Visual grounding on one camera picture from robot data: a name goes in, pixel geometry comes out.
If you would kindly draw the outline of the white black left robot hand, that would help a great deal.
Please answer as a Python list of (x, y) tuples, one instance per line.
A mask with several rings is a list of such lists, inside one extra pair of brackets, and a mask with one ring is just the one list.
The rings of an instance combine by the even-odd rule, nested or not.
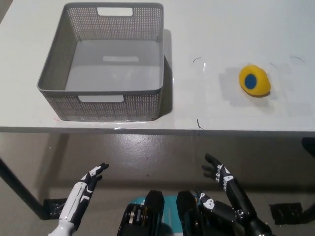
[(109, 164), (101, 163), (88, 171), (72, 188), (59, 219), (70, 222), (78, 229), (82, 217), (89, 205), (92, 194), (99, 180), (102, 179), (101, 173), (109, 167)]

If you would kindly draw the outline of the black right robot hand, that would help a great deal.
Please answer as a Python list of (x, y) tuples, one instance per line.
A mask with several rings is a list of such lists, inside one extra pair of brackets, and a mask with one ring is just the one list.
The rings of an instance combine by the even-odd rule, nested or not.
[(214, 214), (228, 222), (245, 224), (257, 217), (257, 213), (248, 196), (240, 186), (236, 177), (219, 160), (210, 154), (205, 154), (209, 166), (203, 165), (204, 176), (211, 178), (219, 184), (226, 193), (230, 206), (213, 199), (203, 191), (197, 195), (201, 205), (207, 212)]

